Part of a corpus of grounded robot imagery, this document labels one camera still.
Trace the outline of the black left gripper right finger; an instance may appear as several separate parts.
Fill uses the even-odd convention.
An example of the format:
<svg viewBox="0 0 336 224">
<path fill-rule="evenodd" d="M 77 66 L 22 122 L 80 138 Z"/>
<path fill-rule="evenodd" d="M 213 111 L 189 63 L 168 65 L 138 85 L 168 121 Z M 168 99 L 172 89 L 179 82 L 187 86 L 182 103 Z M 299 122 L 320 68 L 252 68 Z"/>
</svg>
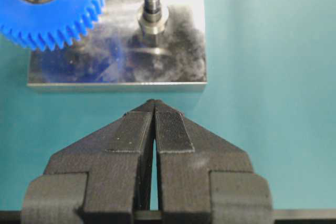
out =
<svg viewBox="0 0 336 224">
<path fill-rule="evenodd" d="M 164 223 L 272 223 L 268 182 L 248 154 L 160 100 L 155 103 Z"/>
</svg>

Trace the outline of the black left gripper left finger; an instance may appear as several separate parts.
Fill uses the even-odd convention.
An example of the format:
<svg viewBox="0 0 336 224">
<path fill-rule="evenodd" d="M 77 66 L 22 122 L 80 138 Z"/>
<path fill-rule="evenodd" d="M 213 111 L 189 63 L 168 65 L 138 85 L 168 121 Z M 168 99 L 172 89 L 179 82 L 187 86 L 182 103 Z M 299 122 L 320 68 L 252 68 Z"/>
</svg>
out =
<svg viewBox="0 0 336 224">
<path fill-rule="evenodd" d="M 133 223 L 150 206 L 154 100 L 54 153 L 26 191 L 22 223 Z"/>
</svg>

